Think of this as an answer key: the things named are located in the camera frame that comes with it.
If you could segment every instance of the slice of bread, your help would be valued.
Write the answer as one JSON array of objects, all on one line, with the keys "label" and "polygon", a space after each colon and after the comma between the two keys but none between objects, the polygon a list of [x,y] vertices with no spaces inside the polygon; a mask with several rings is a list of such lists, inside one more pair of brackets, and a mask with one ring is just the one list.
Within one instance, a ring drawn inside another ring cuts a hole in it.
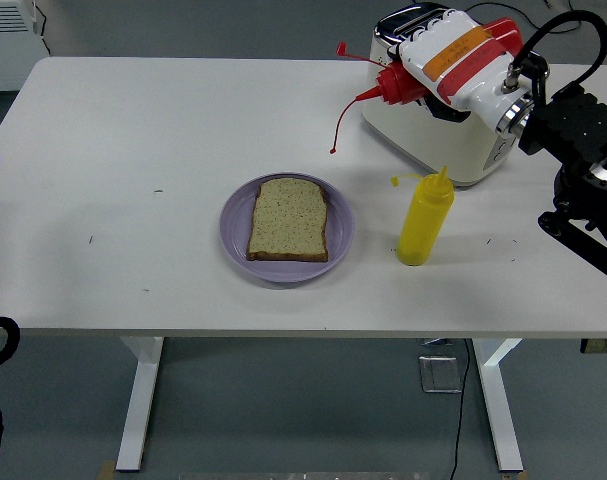
[{"label": "slice of bread", "polygon": [[261,184],[246,258],[327,262],[326,197],[309,180],[286,177]]}]

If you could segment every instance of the bread crust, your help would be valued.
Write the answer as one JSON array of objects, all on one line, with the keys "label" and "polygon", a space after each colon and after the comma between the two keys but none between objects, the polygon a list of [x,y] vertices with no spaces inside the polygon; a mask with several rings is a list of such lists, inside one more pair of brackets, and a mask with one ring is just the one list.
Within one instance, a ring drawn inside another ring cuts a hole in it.
[{"label": "bread crust", "polygon": [[256,210],[257,210],[257,203],[258,203],[256,200],[258,200],[259,197],[261,196],[262,191],[263,191],[263,186],[265,185],[265,183],[262,183],[260,185],[259,191],[255,197],[254,210],[252,212],[252,230],[250,233],[250,238],[248,239],[247,250],[246,250],[246,254],[245,254],[246,259],[250,260],[250,261],[263,260],[263,261],[327,262],[329,259],[329,254],[328,254],[328,250],[327,250],[327,238],[325,236],[325,229],[327,226],[328,195],[323,187],[321,187],[320,185],[318,185],[314,182],[310,182],[310,183],[314,183],[314,185],[316,185],[319,188],[321,198],[323,199],[323,203],[325,204],[325,218],[323,219],[323,226],[322,226],[322,230],[321,230],[323,253],[318,253],[318,254],[304,254],[304,253],[293,253],[293,252],[292,253],[277,253],[277,252],[268,252],[268,251],[264,251],[264,250],[256,250],[256,251],[250,250],[252,233],[254,232],[254,229],[255,229],[255,217],[256,217]]}]

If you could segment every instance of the table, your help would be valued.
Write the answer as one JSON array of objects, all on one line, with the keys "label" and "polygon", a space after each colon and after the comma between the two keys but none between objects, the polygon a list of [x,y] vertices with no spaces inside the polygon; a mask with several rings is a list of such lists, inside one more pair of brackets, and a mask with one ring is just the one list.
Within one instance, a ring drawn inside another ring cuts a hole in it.
[{"label": "table", "polygon": [[[584,69],[553,66],[550,91]],[[156,58],[34,68],[0,127],[0,315],[28,333],[122,336],[137,355],[117,469],[139,468],[165,336],[473,338],[502,470],[522,469],[503,355],[525,337],[607,338],[607,277],[538,227],[559,167],[545,152],[514,151],[459,191],[429,262],[398,262],[414,184],[390,177],[419,170],[358,109],[328,153],[366,72]],[[585,86],[607,103],[607,67]],[[356,221],[344,260],[297,285],[248,276],[218,233],[239,186],[283,171],[335,186]]]}]

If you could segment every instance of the table foot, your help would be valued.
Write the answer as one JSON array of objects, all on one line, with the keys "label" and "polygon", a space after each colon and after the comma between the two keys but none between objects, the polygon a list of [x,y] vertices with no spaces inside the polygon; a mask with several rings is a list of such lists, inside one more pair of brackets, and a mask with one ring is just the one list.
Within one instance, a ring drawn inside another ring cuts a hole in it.
[{"label": "table foot", "polygon": [[121,340],[132,350],[139,362],[123,428],[116,470],[138,471],[141,468],[145,435],[163,348],[163,337],[121,337]]},{"label": "table foot", "polygon": [[501,359],[520,341],[520,338],[473,340],[496,458],[499,470],[504,472],[523,470],[521,453],[499,367]]}]

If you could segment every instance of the cable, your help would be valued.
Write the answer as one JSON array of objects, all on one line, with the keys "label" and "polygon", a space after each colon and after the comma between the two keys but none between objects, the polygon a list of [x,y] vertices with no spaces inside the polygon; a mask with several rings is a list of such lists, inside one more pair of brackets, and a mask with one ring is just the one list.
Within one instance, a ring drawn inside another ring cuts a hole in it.
[{"label": "cable", "polygon": [[554,28],[556,28],[560,25],[563,25],[565,23],[574,22],[574,21],[583,21],[583,22],[588,22],[588,23],[592,24],[592,26],[594,26],[594,28],[596,29],[596,32],[598,33],[599,40],[600,40],[599,54],[598,54],[596,60],[594,61],[594,63],[592,64],[592,66],[590,68],[588,68],[587,71],[585,73],[583,73],[583,75],[581,75],[576,80],[573,80],[572,82],[567,84],[565,87],[563,87],[561,90],[559,90],[559,92],[568,91],[568,89],[570,87],[576,87],[576,86],[580,85],[581,82],[583,82],[585,79],[587,79],[590,75],[592,75],[601,66],[601,64],[603,63],[603,60],[605,60],[605,57],[607,56],[607,24],[597,14],[595,14],[593,12],[589,12],[587,10],[572,10],[570,12],[561,13],[560,15],[557,15],[552,20],[550,20],[545,25],[543,25],[539,30],[537,30],[534,33],[534,35],[532,35],[530,37],[530,39],[527,42],[525,42],[525,45],[523,45],[523,48],[521,48],[521,50],[516,55],[516,57],[514,57],[514,62],[512,62],[513,68],[515,70],[520,68],[521,63],[523,63],[523,60],[525,60],[525,58],[527,58],[528,54],[532,51],[532,49],[536,46],[536,44],[543,37],[545,37],[545,35],[548,35],[549,33],[551,33],[551,31]]},{"label": "cable", "polygon": [[[568,4],[568,7],[569,7],[569,9],[570,9],[570,10],[569,10],[570,12],[575,11],[575,10],[574,10],[574,6],[572,6],[572,0],[568,0],[567,4]],[[500,2],[480,2],[480,3],[476,3],[476,4],[472,5],[471,7],[466,8],[466,9],[465,9],[465,10],[463,10],[463,11],[467,13],[467,12],[469,12],[470,10],[472,10],[473,8],[476,8],[476,7],[481,7],[481,6],[483,6],[483,5],[495,5],[495,6],[498,6],[498,7],[504,7],[504,8],[508,8],[508,9],[510,9],[510,10],[512,10],[512,11],[514,11],[514,12],[516,12],[516,13],[518,13],[519,15],[522,15],[522,16],[523,16],[523,18],[525,18],[525,20],[526,20],[526,21],[527,21],[527,22],[528,22],[528,23],[529,23],[529,24],[530,24],[530,25],[531,25],[531,26],[532,26],[532,27],[533,27],[535,30],[539,30],[539,29],[541,28],[541,27],[540,27],[540,26],[538,26],[536,23],[534,23],[534,21],[533,21],[533,20],[532,20],[530,17],[528,17],[528,16],[527,16],[527,14],[526,14],[524,11],[519,10],[519,9],[518,9],[518,8],[516,8],[516,7],[513,7],[512,5],[507,5],[507,4],[505,4],[505,3],[500,3]],[[563,33],[569,33],[569,32],[573,32],[574,30],[578,30],[579,28],[581,28],[581,22],[580,22],[580,21],[578,21],[578,22],[577,22],[577,25],[576,25],[575,27],[568,28],[567,30],[558,30],[558,31],[556,31],[556,32],[550,32],[550,33],[551,33],[552,35],[561,35],[561,34],[563,34]]]},{"label": "cable", "polygon": [[45,15],[43,13],[43,10],[41,10],[41,7],[39,7],[36,2],[33,2],[34,8],[36,8],[39,13],[41,14],[41,16],[43,17],[43,24],[41,25],[41,41],[43,42],[43,45],[45,45],[45,48],[47,50],[47,53],[52,55],[52,51],[50,50],[50,47],[47,46],[47,42],[45,41],[45,38],[43,37],[43,35],[45,34],[45,24],[47,23],[47,15]]},{"label": "cable", "polygon": [[450,480],[454,479],[454,474],[456,473],[456,468],[459,466],[459,443],[461,440],[461,426],[463,424],[463,399],[465,397],[465,384],[467,383],[467,373],[470,371],[470,347],[467,344],[467,339],[463,340],[465,342],[465,351],[467,352],[467,361],[465,364],[465,373],[463,374],[463,385],[461,386],[461,404],[459,405],[459,425],[456,429],[456,443],[454,445],[454,467],[452,468],[452,473],[450,474]]},{"label": "cable", "polygon": [[8,361],[19,346],[21,331],[14,320],[8,317],[0,317],[0,328],[7,333],[7,341],[0,351],[0,366]]}]

